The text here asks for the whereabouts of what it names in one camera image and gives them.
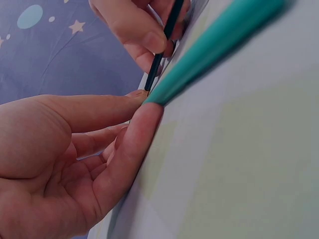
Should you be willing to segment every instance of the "finger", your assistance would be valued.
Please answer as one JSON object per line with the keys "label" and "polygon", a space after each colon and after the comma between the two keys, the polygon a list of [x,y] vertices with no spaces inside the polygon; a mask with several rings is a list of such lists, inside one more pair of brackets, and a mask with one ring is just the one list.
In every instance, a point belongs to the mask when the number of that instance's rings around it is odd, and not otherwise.
{"label": "finger", "polygon": [[131,0],[92,0],[91,2],[123,44],[140,44],[154,53],[164,51],[167,40],[162,27],[143,10],[148,1],[144,1],[145,3],[141,5],[135,5]]}
{"label": "finger", "polygon": [[130,120],[146,98],[146,92],[128,96],[38,96],[32,98],[67,123],[71,132],[89,132]]}
{"label": "finger", "polygon": [[174,27],[174,31],[173,31],[173,33],[171,35],[171,39],[172,40],[181,39],[181,37],[183,36],[183,31],[184,31],[183,22],[180,22],[180,23],[176,24],[176,26]]}
{"label": "finger", "polygon": [[154,55],[150,51],[135,43],[125,43],[124,48],[144,72],[150,72],[154,60]]}
{"label": "finger", "polygon": [[89,133],[74,133],[72,143],[77,152],[77,158],[93,155],[105,149],[117,137],[127,124],[112,126]]}
{"label": "finger", "polygon": [[143,105],[131,123],[112,159],[94,181],[93,190],[106,214],[131,186],[151,144],[163,109],[156,104]]}
{"label": "finger", "polygon": [[102,164],[106,163],[106,160],[102,157],[102,155],[94,155],[83,158],[79,160],[80,163],[84,163],[89,170],[89,172],[93,171],[97,167],[101,166]]}
{"label": "finger", "polygon": [[95,169],[93,169],[90,172],[92,180],[95,180],[106,168],[107,168],[107,164],[104,163],[96,167]]}
{"label": "finger", "polygon": [[90,5],[92,11],[95,13],[95,15],[97,15],[105,24],[107,24],[104,17],[100,13],[100,11],[91,3],[90,0],[89,0],[89,5]]}

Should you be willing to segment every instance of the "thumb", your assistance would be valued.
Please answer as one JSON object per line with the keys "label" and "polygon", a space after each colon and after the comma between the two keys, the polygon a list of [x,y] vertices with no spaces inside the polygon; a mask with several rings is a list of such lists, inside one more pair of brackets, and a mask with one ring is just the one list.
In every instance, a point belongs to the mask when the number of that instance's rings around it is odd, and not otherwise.
{"label": "thumb", "polygon": [[115,206],[133,183],[162,114],[163,108],[159,105],[141,106],[121,136],[111,163],[94,181],[94,194],[103,214]]}
{"label": "thumb", "polygon": [[91,0],[91,4],[123,44],[135,43],[153,53],[164,52],[167,39],[163,28],[131,0]]}

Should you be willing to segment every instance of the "palm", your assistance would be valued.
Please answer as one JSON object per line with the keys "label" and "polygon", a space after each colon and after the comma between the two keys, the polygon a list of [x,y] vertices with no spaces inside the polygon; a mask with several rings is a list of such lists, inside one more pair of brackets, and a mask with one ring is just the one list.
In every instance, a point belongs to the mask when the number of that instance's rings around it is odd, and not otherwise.
{"label": "palm", "polygon": [[39,97],[1,106],[0,238],[65,239],[98,223],[130,187],[162,111],[145,105],[129,126],[108,126],[131,119],[144,98]]}

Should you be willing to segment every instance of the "teal tube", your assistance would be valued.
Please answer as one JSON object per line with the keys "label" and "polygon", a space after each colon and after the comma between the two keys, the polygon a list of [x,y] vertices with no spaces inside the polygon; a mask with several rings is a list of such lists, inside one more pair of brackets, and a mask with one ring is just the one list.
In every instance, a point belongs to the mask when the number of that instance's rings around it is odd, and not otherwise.
{"label": "teal tube", "polygon": [[145,103],[165,106],[236,44],[285,5],[285,0],[234,0],[198,38]]}

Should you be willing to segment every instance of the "fingernail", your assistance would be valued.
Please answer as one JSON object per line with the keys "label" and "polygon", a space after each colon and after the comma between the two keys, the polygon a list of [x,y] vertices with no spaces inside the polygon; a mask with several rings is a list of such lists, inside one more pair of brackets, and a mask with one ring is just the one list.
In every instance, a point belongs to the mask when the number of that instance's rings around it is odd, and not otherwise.
{"label": "fingernail", "polygon": [[161,53],[165,49],[166,41],[154,32],[149,32],[143,39],[143,46],[154,53]]}
{"label": "fingernail", "polygon": [[137,91],[133,91],[131,93],[128,93],[126,96],[130,97],[130,98],[137,98],[142,96],[143,94],[145,94],[144,90],[137,90]]}

